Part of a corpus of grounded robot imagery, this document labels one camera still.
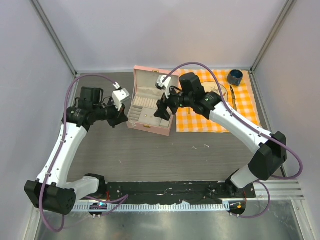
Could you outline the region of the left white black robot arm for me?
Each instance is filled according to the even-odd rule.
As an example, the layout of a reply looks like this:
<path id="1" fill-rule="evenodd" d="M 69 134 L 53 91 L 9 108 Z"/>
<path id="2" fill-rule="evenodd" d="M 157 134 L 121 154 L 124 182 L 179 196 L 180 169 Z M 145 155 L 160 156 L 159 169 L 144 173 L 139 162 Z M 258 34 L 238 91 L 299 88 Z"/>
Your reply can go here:
<path id="1" fill-rule="evenodd" d="M 86 196 L 100 200 L 106 195 L 106 181 L 102 175 L 88 173 L 80 180 L 67 181 L 76 152 L 95 122 L 107 121 L 115 128 L 129 120 L 124 102 L 130 94 L 125 88 L 114 90 L 108 102 L 103 95 L 101 88 L 82 87 L 74 105 L 67 108 L 45 167 L 36 180 L 28 180 L 24 186 L 34 207 L 66 216 L 75 203 Z"/>

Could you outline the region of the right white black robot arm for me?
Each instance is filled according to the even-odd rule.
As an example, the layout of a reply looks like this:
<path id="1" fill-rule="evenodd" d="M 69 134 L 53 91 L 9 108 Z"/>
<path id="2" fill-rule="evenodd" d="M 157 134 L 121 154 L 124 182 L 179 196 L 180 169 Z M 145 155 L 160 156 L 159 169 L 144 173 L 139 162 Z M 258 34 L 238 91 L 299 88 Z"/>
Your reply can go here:
<path id="1" fill-rule="evenodd" d="M 249 184 L 268 180 L 287 160 L 286 137 L 265 130 L 224 104 L 223 97 L 207 92 L 199 77 L 193 72 L 179 78 L 181 88 L 173 85 L 169 76 L 158 77 L 155 86 L 164 93 L 156 103 L 155 117 L 168 121 L 178 108 L 192 108 L 193 111 L 227 129 L 243 142 L 254 154 L 251 161 L 238 169 L 225 181 L 224 191 L 236 198 Z"/>

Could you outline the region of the pink jewelry box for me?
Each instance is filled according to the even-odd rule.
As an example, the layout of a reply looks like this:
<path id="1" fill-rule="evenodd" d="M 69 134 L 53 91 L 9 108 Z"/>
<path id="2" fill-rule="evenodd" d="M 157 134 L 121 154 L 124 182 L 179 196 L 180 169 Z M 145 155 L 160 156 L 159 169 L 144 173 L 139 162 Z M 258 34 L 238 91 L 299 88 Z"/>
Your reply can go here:
<path id="1" fill-rule="evenodd" d="M 138 66 L 133 68 L 134 90 L 131 106 L 128 112 L 127 127 L 153 134 L 169 136 L 173 119 L 169 121 L 154 117 L 157 108 L 157 101 L 165 93 L 164 90 L 156 88 L 156 81 L 159 76 L 167 75 L 170 72 L 164 69 Z"/>

